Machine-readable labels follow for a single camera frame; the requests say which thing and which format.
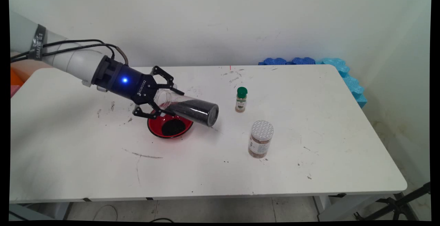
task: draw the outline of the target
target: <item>white lid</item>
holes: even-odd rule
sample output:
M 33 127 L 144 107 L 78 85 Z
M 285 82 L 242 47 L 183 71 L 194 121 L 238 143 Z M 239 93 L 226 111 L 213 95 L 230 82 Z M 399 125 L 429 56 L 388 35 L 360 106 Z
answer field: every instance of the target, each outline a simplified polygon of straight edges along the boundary
M 274 127 L 268 121 L 256 121 L 252 124 L 252 136 L 259 141 L 267 141 L 274 135 Z

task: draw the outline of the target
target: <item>black granules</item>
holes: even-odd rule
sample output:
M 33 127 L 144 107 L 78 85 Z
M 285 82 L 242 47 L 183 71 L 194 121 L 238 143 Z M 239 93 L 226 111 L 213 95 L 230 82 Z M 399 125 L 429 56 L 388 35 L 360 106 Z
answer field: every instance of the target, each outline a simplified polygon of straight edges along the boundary
M 170 121 L 165 122 L 162 126 L 162 135 L 173 136 L 177 135 L 185 130 L 185 123 L 178 118 L 173 118 Z
M 171 104 L 166 110 L 207 126 L 212 126 L 216 122 L 219 113 L 217 104 L 197 99 Z

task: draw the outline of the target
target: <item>small glass bottle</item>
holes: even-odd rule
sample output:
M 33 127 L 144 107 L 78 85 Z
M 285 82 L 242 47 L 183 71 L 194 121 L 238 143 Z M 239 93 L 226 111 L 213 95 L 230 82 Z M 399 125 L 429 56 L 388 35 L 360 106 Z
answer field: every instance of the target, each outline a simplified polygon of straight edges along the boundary
M 219 115 L 217 104 L 179 95 L 171 90 L 157 90 L 154 102 L 163 110 L 209 127 L 213 126 Z
M 237 89 L 237 102 L 235 104 L 235 110 L 237 112 L 244 112 L 246 108 L 247 89 L 245 87 L 239 87 Z
M 263 158 L 267 154 L 269 144 L 274 135 L 274 127 L 267 121 L 256 121 L 252 124 L 248 152 L 255 158 Z

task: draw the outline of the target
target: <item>pink object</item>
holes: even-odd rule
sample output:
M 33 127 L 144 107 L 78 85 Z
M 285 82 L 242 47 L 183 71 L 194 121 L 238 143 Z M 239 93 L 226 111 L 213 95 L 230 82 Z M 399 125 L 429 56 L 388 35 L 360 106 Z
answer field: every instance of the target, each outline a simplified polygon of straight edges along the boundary
M 11 98 L 19 91 L 20 87 L 20 85 L 11 85 Z

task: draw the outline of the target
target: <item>black spill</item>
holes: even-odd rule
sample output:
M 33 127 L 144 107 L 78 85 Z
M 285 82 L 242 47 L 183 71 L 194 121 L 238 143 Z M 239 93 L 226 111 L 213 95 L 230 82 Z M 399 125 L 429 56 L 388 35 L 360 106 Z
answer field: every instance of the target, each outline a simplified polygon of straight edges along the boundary
M 173 136 L 185 130 L 185 123 L 177 118 L 165 122 L 162 126 L 162 135 Z

